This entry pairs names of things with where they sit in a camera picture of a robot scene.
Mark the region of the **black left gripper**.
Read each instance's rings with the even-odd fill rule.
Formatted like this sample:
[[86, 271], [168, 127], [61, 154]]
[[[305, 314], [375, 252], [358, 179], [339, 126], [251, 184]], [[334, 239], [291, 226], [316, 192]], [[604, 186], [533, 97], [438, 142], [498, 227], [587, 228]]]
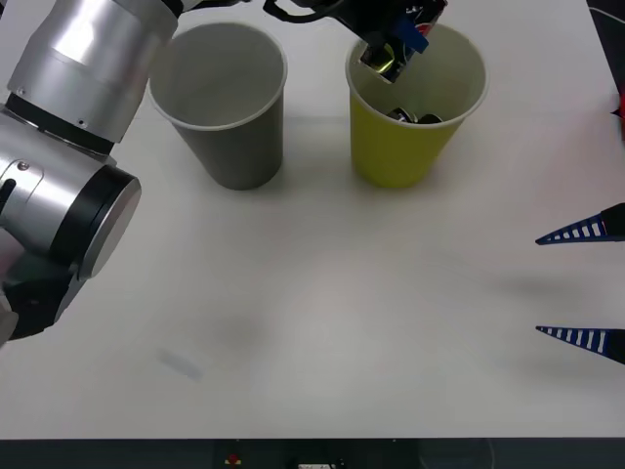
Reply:
[[367, 57], [405, 60], [423, 53], [429, 43], [419, 26], [408, 18], [414, 1], [338, 1], [334, 18], [364, 40]]

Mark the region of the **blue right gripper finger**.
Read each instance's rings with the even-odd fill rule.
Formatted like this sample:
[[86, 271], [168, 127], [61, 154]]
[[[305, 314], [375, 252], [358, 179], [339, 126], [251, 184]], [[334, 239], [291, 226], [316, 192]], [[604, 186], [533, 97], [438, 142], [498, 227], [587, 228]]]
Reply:
[[535, 240], [537, 245], [624, 241], [624, 203], [564, 226]]
[[620, 364], [625, 363], [623, 329], [569, 328], [550, 325], [537, 325], [535, 329], [579, 349]]

